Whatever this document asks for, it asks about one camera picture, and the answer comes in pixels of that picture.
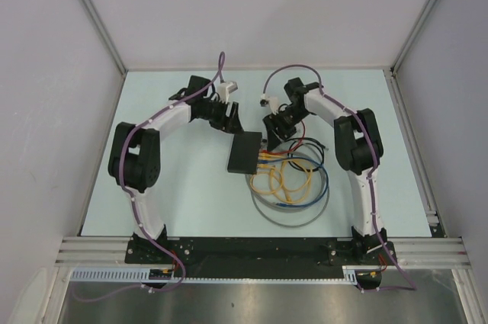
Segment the black network switch box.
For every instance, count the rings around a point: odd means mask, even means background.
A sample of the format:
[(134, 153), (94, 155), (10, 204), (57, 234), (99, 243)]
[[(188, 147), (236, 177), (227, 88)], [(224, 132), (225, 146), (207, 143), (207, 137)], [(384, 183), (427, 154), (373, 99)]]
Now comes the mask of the black network switch box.
[(261, 132), (243, 132), (233, 136), (227, 171), (234, 174), (254, 175), (262, 144)]

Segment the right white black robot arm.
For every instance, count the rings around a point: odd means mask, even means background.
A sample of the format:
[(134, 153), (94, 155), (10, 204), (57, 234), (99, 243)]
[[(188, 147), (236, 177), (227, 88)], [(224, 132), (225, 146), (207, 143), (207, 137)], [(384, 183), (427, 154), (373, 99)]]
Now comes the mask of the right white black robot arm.
[(377, 206), (377, 169), (384, 147), (374, 112), (354, 111), (327, 95), (320, 83), (308, 85), (301, 79), (284, 86), (290, 104), (263, 118), (270, 152), (296, 133), (296, 125), (316, 115), (334, 131), (335, 157), (348, 173), (354, 207), (352, 256), (361, 264), (371, 263), (383, 252), (391, 256), (387, 232)]

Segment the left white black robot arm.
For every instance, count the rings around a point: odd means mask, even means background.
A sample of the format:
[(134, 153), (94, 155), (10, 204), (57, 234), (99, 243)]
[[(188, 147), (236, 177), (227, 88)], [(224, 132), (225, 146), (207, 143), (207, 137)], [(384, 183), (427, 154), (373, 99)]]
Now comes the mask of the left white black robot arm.
[(197, 119), (224, 133), (241, 134), (239, 104), (229, 101), (237, 89), (233, 81), (216, 83), (193, 75), (188, 86), (173, 94), (148, 120), (139, 125), (121, 122), (115, 128), (108, 173), (129, 196), (135, 234), (145, 239), (141, 252), (151, 262), (161, 262), (169, 253), (166, 225), (149, 198), (149, 189), (161, 172), (161, 142)]

